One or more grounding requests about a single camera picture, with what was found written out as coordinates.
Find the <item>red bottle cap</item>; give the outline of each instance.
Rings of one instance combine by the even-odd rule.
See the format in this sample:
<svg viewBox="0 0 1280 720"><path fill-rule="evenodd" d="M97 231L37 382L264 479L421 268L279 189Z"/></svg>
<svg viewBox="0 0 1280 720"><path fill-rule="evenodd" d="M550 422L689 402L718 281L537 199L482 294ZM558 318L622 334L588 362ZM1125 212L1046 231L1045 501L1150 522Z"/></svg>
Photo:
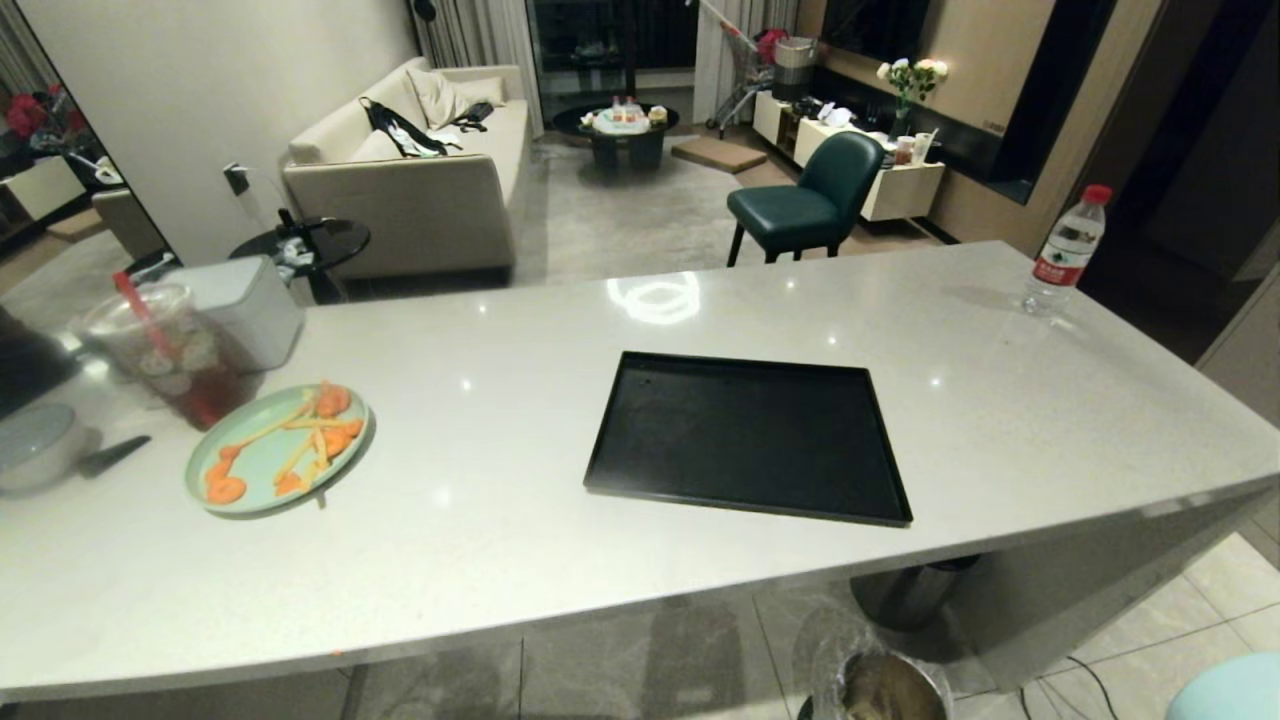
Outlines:
<svg viewBox="0 0 1280 720"><path fill-rule="evenodd" d="M1111 200L1111 188L1105 184L1091 184L1084 188L1084 201L1092 205L1106 205Z"/></svg>

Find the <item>kitchen island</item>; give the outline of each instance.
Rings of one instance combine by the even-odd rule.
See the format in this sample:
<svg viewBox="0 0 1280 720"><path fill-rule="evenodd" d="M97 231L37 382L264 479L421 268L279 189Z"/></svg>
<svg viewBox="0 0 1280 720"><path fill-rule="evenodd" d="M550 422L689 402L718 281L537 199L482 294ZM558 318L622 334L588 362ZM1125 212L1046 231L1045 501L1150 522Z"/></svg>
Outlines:
<svg viewBox="0 0 1280 720"><path fill-rule="evenodd" d="M154 441L0 498L0 701L389 660L974 552L952 610L1015 688L1280 477L1276 428L1096 302L1024 315L1029 268L987 242L310 309L260 393L347 384L376 433L323 509L256 520L186 495L200 433L86 373L47 400L106 443ZM914 523L588 493L625 350L870 369Z"/></svg>

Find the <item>sheer curtain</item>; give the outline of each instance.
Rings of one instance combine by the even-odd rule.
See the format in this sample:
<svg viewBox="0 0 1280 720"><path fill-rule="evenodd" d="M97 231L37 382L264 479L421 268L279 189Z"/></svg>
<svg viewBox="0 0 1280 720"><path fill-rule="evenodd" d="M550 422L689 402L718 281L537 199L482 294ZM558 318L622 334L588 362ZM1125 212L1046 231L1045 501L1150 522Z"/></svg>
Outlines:
<svg viewBox="0 0 1280 720"><path fill-rule="evenodd" d="M736 24L748 37L764 28L780 27L787 32L795 31L799 0L695 0L712 3L724 17ZM710 118L721 102L733 92L737 78L733 70L733 55L728 36L719 22L707 10L699 10L698 20L698 65L694 68L694 117L695 123ZM742 118L750 117L748 102Z"/></svg>
<svg viewBox="0 0 1280 720"><path fill-rule="evenodd" d="M543 109L525 4L520 0L436 0L435 9L435 22L430 24L413 17L428 61L436 68L520 67L534 137L543 135Z"/></svg>
<svg viewBox="0 0 1280 720"><path fill-rule="evenodd" d="M19 95L47 91L56 82L58 73L18 12L17 0L0 0L0 83L9 95Z"/></svg>

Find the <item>television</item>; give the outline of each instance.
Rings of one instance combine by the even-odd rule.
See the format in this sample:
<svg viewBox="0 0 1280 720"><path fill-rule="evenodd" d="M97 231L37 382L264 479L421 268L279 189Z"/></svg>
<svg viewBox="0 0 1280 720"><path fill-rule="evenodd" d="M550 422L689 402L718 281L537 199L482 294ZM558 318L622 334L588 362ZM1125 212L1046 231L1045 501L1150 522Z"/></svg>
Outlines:
<svg viewBox="0 0 1280 720"><path fill-rule="evenodd" d="M827 0L822 41L892 63L916 59L929 0Z"/></svg>

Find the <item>pillow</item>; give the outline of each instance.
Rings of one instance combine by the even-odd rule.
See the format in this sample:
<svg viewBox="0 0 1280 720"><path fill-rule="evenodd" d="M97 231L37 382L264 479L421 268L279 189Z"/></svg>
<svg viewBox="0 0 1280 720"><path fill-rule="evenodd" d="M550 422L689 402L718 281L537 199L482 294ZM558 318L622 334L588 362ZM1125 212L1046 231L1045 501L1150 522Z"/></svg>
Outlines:
<svg viewBox="0 0 1280 720"><path fill-rule="evenodd" d="M472 105L476 102L488 102L494 108L502 108L507 104L507 95L502 91L500 77L456 82L453 87L470 100Z"/></svg>
<svg viewBox="0 0 1280 720"><path fill-rule="evenodd" d="M440 73L429 73L408 68L408 79L417 92L417 101L426 115L428 129L440 129L466 114L472 102L458 92L457 86L444 79Z"/></svg>

